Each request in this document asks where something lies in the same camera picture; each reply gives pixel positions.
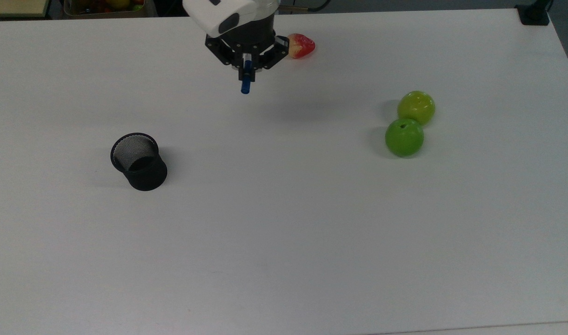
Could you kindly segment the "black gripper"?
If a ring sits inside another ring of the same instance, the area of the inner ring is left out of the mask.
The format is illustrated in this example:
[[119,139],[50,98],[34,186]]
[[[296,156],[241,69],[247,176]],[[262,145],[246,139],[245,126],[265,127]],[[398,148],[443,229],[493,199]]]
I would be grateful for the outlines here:
[[239,81],[245,74],[245,61],[250,60],[250,82],[255,82],[256,71],[271,69],[288,55],[290,40],[276,34],[273,18],[264,18],[218,37],[207,35],[205,45],[224,65],[238,69]]

